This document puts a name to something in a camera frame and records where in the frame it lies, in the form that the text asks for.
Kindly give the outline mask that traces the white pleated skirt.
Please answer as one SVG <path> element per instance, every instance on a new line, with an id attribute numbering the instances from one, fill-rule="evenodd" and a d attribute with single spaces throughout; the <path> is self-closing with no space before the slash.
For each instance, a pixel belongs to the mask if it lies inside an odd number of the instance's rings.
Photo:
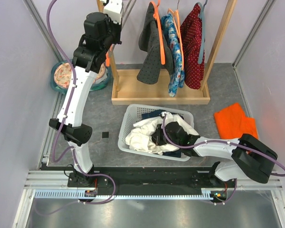
<path id="1" fill-rule="evenodd" d="M 164 112 L 158 117 L 141 120 L 125 138 L 129 149 L 150 154 L 180 157 L 184 152 L 180 146 L 193 145 L 200 138 L 197 131 L 178 114 Z"/>

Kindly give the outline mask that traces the dark blue denim skirt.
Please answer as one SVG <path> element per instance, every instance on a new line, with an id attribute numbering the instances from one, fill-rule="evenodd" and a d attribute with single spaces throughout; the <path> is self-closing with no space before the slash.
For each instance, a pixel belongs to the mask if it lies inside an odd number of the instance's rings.
<path id="1" fill-rule="evenodd" d="M 146 119 L 150 119 L 150 118 L 154 118 L 154 117 L 159 117 L 161 112 L 163 112 L 163 111 L 164 110 L 160 109 L 160 110 L 155 110 L 155 111 L 152 111 L 149 113 L 142 114 L 142 120 L 146 120 Z M 163 152 L 163 156 L 180 158 L 181 157 L 181 151 L 177 150 L 176 152 L 172 152 L 172 151 Z"/>

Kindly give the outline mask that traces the orange hanger of denim skirt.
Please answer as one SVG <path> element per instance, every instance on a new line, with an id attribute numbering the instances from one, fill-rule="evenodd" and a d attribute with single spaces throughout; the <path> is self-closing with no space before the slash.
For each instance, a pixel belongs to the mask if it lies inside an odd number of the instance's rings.
<path id="1" fill-rule="evenodd" d="M 110 66 L 112 51 L 113 51 L 113 45 L 110 46 L 109 50 L 106 53 L 106 60 L 105 60 L 106 67 Z"/>

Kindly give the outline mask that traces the grey dotted skirt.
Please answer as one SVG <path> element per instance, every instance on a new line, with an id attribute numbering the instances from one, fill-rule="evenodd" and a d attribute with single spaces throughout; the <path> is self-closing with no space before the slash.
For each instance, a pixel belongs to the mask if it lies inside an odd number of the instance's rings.
<path id="1" fill-rule="evenodd" d="M 147 56 L 140 72 L 137 75 L 137 80 L 149 85 L 153 85 L 158 82 L 162 67 L 164 67 L 170 75 L 174 74 L 174 62 L 171 50 L 165 38 L 162 38 L 165 53 L 165 64 L 161 64 L 160 37 L 157 21 L 153 15 L 154 6 L 150 3 L 146 11 L 144 26 L 138 42 L 139 49 L 146 52 Z"/>

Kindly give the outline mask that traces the orange hanger of grey skirt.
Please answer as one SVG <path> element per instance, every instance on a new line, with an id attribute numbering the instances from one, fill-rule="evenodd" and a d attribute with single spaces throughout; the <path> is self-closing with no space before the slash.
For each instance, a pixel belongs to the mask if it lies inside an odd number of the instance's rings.
<path id="1" fill-rule="evenodd" d="M 150 3 L 154 7 L 153 17 L 156 19 L 157 28 L 158 28 L 161 64 L 165 65 L 165 52 L 164 52 L 164 44 L 163 44 L 163 38 L 162 38 L 161 20 L 160 20 L 159 11 L 158 11 L 158 7 L 160 5 L 160 2 L 161 2 L 160 0 L 158 0 L 157 3 L 155 3 L 153 0 L 150 1 Z"/>

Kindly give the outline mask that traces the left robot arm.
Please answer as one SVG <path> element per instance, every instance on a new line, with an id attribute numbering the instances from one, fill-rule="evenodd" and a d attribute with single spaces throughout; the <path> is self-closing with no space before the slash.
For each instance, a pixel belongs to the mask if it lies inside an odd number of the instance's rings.
<path id="1" fill-rule="evenodd" d="M 83 110 L 93 83 L 99 74 L 111 45 L 120 44 L 122 24 L 108 14 L 93 12 L 84 21 L 85 32 L 69 64 L 71 80 L 57 118 L 49 126 L 64 136 L 72 151 L 75 169 L 83 175 L 92 174 L 88 141 L 92 127 L 82 123 Z"/>

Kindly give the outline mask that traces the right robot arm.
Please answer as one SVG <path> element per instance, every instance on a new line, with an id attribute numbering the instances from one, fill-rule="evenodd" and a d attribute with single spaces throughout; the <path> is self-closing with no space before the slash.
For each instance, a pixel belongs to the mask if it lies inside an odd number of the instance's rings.
<path id="1" fill-rule="evenodd" d="M 179 157 L 217 157 L 225 162 L 215 162 L 211 177 L 219 181 L 229 181 L 247 176 L 253 181 L 265 184 L 272 173 L 278 155 L 254 136 L 244 133 L 240 138 L 213 140 L 187 133 L 177 122 L 167 123 L 162 129 L 158 124 L 151 135 L 152 142 L 158 146 L 173 142 L 177 150 L 167 154 Z"/>

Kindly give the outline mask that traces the blue floral skirt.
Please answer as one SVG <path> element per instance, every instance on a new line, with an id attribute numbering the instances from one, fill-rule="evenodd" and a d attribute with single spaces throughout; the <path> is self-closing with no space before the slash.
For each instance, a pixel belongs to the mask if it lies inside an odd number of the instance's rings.
<path id="1" fill-rule="evenodd" d="M 167 45 L 170 48 L 174 73 L 170 74 L 170 82 L 168 86 L 168 93 L 170 97 L 175 97 L 178 88 L 183 88 L 185 83 L 185 72 L 181 69 L 182 58 L 179 41 L 176 34 L 176 29 L 172 20 L 172 15 L 167 13 L 161 18 L 161 26 Z"/>

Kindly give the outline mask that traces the orange hanger of floral skirt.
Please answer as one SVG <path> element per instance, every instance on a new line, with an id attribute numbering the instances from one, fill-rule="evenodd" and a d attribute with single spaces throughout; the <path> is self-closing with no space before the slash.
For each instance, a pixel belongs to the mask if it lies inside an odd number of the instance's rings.
<path id="1" fill-rule="evenodd" d="M 179 41 L 179 46 L 180 46 L 180 52 L 181 52 L 181 58 L 182 58 L 182 67 L 181 69 L 184 69 L 184 53 L 183 53 L 183 47 L 182 47 L 182 38 L 181 38 L 181 24 L 180 24 L 180 16 L 179 16 L 179 11 L 178 9 L 172 10 L 168 8 L 167 13 L 170 13 L 172 15 L 172 20 L 176 29 L 176 34 L 177 38 Z"/>

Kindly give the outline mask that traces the red polka dot skirt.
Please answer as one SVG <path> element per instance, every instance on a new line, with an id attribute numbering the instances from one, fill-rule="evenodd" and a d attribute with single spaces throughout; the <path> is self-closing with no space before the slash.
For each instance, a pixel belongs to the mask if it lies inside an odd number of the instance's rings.
<path id="1" fill-rule="evenodd" d="M 184 53 L 185 84 L 191 89 L 200 89 L 204 78 L 205 53 L 202 64 L 198 64 L 201 43 L 200 6 L 196 3 L 180 26 Z"/>

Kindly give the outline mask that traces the blue-grey hanger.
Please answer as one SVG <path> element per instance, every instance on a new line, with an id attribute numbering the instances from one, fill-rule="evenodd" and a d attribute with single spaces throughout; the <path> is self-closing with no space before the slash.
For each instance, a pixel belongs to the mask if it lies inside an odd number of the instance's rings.
<path id="1" fill-rule="evenodd" d="M 199 11 L 199 19 L 201 21 L 201 43 L 200 43 L 200 50 L 199 50 L 199 58 L 198 58 L 198 64 L 202 64 L 203 57 L 204 57 L 204 48 L 205 48 L 205 35 L 206 35 L 206 29 L 205 29 L 205 14 L 204 10 L 205 7 L 208 3 L 208 0 L 205 0 L 204 4 L 201 4 L 198 2 L 198 5 L 200 6 L 200 11 Z"/>

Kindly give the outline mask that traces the wooden clothes rack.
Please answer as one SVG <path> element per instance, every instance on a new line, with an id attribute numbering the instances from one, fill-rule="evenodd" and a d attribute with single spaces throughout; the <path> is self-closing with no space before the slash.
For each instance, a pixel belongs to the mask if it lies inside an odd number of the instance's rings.
<path id="1" fill-rule="evenodd" d="M 207 105 L 210 101 L 207 80 L 214 65 L 220 45 L 222 43 L 228 24 L 232 17 L 236 0 L 229 0 L 226 4 L 208 61 L 205 65 L 204 78 L 198 90 L 184 86 L 175 97 L 170 97 L 165 88 L 168 86 L 168 71 L 162 69 L 159 74 L 159 82 L 147 85 L 137 81 L 138 69 L 117 69 L 113 50 L 109 50 L 110 67 L 114 84 L 112 88 L 113 105 Z"/>

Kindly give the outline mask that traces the orange folded cloth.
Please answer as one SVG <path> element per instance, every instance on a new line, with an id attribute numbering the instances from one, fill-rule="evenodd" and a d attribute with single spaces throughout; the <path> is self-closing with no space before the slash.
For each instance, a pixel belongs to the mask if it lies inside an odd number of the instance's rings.
<path id="1" fill-rule="evenodd" d="M 258 139 L 255 119 L 247 117 L 239 103 L 215 112 L 214 120 L 221 139 L 240 138 L 245 133 Z"/>

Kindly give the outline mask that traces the teal basket with floral cloth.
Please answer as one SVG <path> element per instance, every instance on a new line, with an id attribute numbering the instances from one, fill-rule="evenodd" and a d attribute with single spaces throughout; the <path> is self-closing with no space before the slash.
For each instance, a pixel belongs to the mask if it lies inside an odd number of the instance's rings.
<path id="1" fill-rule="evenodd" d="M 90 92 L 101 90 L 108 85 L 108 82 L 111 79 L 109 69 L 110 68 L 105 67 L 105 65 L 102 64 L 100 72 L 90 88 Z M 66 95 L 70 84 L 71 75 L 72 70 L 67 61 L 62 61 L 55 64 L 51 69 L 50 87 L 55 92 Z"/>

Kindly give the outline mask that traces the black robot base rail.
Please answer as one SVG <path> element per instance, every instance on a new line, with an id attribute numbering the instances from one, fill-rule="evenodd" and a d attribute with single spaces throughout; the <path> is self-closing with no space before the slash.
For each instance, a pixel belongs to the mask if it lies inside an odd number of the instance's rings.
<path id="1" fill-rule="evenodd" d="M 68 187 L 111 187 L 113 178 L 116 187 L 125 185 L 177 185 L 201 188 L 233 188 L 235 179 L 222 181 L 215 177 L 214 169 L 218 163 L 212 167 L 96 167 L 92 168 L 89 174 L 96 174 L 96 177 L 85 176 L 76 171 L 74 167 L 68 175 Z"/>

